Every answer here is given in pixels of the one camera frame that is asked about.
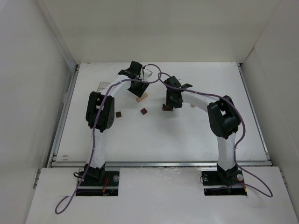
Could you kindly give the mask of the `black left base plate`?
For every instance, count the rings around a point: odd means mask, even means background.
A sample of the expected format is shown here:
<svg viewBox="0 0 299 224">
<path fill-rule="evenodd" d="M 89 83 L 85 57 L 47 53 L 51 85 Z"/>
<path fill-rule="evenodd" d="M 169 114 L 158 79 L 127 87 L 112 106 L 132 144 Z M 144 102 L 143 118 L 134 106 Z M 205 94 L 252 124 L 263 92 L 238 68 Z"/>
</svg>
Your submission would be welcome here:
<svg viewBox="0 0 299 224">
<path fill-rule="evenodd" d="M 87 190 L 100 190 L 104 186 L 106 189 L 118 189 L 120 181 L 120 172 L 119 171 L 105 171 L 104 175 L 99 179 L 90 177 L 88 174 L 84 177 L 82 183 L 79 186 L 79 189 Z"/>
</svg>

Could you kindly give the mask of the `clear plastic box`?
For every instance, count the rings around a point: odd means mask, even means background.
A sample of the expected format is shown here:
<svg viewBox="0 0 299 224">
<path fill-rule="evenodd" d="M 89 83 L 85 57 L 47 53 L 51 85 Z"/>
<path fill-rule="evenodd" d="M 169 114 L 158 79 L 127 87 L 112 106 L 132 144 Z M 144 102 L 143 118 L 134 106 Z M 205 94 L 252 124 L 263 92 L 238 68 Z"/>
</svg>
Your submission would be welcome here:
<svg viewBox="0 0 299 224">
<path fill-rule="evenodd" d="M 111 83 L 108 82 L 100 82 L 98 88 L 97 88 L 97 92 L 102 91 L 103 89 L 107 88 Z"/>
</svg>

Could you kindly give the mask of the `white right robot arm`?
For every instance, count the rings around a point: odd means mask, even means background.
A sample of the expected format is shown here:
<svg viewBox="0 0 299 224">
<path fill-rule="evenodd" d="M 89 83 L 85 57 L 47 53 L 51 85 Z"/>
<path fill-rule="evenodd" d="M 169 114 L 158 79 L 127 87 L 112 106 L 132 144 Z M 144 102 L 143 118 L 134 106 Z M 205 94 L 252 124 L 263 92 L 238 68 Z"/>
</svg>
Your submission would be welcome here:
<svg viewBox="0 0 299 224">
<path fill-rule="evenodd" d="M 209 94 L 199 94 L 190 84 L 181 85 L 174 77 L 164 81 L 166 85 L 166 106 L 181 108 L 183 103 L 194 105 L 208 114 L 210 129 L 217 138 L 218 161 L 217 177 L 219 185 L 231 185 L 238 172 L 234 159 L 234 146 L 236 132 L 241 119 L 234 109 L 234 104 L 229 96 L 217 97 Z"/>
</svg>

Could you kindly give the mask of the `dark brown wood cube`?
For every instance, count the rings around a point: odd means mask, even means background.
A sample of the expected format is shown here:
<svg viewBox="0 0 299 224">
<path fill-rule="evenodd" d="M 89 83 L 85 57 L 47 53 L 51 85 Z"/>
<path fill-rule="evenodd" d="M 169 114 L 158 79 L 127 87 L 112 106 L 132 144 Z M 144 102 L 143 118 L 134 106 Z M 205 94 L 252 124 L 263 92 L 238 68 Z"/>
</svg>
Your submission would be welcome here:
<svg viewBox="0 0 299 224">
<path fill-rule="evenodd" d="M 122 116 L 121 112 L 116 112 L 115 115 L 116 115 L 117 118 L 120 118 Z"/>
</svg>

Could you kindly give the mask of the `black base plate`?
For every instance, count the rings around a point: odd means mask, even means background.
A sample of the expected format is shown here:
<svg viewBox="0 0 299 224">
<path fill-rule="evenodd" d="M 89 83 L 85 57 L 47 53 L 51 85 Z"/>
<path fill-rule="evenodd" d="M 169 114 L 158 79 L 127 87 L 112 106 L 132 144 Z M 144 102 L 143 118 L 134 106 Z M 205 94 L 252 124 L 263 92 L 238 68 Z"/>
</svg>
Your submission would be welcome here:
<svg viewBox="0 0 299 224">
<path fill-rule="evenodd" d="M 234 174 L 229 174 L 228 176 L 225 176 L 217 170 L 204 170 L 201 172 L 201 177 L 203 185 L 209 187 L 223 187 L 244 183 L 244 177 L 240 170 Z"/>
<path fill-rule="evenodd" d="M 104 175 L 99 179 L 90 177 L 88 174 L 84 177 L 82 183 L 79 186 L 79 189 L 87 190 L 100 190 L 104 186 L 106 189 L 118 189 L 120 181 L 120 172 L 119 171 L 105 171 Z"/>
</svg>

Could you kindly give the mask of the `light long wood block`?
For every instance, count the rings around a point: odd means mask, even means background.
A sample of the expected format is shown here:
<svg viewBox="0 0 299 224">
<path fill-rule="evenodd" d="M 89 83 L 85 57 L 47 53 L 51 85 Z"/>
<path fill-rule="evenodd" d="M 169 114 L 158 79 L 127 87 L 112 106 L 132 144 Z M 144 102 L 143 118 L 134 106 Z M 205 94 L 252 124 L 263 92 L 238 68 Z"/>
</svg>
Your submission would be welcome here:
<svg viewBox="0 0 299 224">
<path fill-rule="evenodd" d="M 143 93 L 141 97 L 138 97 L 138 98 L 136 99 L 136 101 L 137 101 L 138 103 L 140 103 L 141 101 L 143 101 L 143 100 L 144 100 L 145 98 L 147 98 L 147 97 L 148 97 L 148 94 L 147 94 L 147 93 Z"/>
</svg>

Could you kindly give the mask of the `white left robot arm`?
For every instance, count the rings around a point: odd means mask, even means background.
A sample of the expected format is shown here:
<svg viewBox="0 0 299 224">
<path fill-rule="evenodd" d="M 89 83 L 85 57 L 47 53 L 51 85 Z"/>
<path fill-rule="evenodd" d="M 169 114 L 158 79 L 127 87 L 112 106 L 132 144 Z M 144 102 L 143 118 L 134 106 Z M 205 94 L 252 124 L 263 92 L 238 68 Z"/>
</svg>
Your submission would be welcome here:
<svg viewBox="0 0 299 224">
<path fill-rule="evenodd" d="M 141 97 L 149 86 L 147 81 L 151 76 L 152 71 L 132 61 L 129 68 L 121 70 L 107 87 L 90 93 L 85 119 L 92 130 L 92 149 L 84 166 L 85 182 L 98 185 L 107 179 L 104 144 L 107 130 L 115 119 L 115 97 L 124 91 Z"/>
</svg>

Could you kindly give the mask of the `dark brown L block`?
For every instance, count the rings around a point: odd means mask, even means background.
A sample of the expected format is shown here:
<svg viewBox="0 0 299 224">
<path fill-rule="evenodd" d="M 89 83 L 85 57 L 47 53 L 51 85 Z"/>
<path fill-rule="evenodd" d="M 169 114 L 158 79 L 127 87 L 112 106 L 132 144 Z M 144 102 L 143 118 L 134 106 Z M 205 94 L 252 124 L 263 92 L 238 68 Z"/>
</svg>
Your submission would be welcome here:
<svg viewBox="0 0 299 224">
<path fill-rule="evenodd" d="M 173 111 L 173 108 L 172 108 L 172 107 L 168 107 L 167 105 L 163 104 L 162 110 L 163 110 L 163 111 L 172 112 L 172 111 Z"/>
</svg>

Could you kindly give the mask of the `aluminium frame rail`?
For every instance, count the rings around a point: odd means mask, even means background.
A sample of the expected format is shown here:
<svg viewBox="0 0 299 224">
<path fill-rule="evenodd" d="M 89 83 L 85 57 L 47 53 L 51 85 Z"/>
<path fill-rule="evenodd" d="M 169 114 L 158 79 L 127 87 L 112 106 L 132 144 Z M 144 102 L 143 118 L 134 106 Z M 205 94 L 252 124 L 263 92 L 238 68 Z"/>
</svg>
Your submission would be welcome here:
<svg viewBox="0 0 299 224">
<path fill-rule="evenodd" d="M 244 167 L 268 167 L 272 166 L 270 160 L 267 161 L 243 161 L 238 162 L 240 166 Z M 63 167 L 83 167 L 85 162 L 57 162 L 53 161 L 49 167 L 63 168 Z M 216 167 L 216 162 L 106 162 L 107 167 Z"/>
</svg>

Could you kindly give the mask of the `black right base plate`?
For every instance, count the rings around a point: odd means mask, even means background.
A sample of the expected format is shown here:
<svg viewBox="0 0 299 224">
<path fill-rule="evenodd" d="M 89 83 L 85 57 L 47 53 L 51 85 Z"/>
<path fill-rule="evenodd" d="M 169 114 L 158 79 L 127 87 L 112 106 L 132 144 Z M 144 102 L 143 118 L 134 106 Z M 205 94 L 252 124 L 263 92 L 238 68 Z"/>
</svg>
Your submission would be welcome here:
<svg viewBox="0 0 299 224">
<path fill-rule="evenodd" d="M 217 170 L 204 170 L 201 172 L 201 177 L 203 185 L 209 187 L 223 187 L 244 183 L 244 177 L 240 170 L 234 174 L 229 174 L 228 176 L 225 176 Z"/>
</svg>

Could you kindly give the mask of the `maroon wood cube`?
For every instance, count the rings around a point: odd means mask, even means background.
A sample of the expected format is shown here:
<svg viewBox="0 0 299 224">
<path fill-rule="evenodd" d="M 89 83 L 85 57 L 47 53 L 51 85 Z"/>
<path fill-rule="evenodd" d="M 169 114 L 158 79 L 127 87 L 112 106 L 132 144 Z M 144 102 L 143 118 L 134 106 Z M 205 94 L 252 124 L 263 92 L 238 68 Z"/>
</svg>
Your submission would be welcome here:
<svg viewBox="0 0 299 224">
<path fill-rule="evenodd" d="M 141 113 L 142 113 L 142 115 L 145 115 L 147 112 L 148 112 L 148 111 L 147 111 L 145 108 L 141 109 Z"/>
</svg>

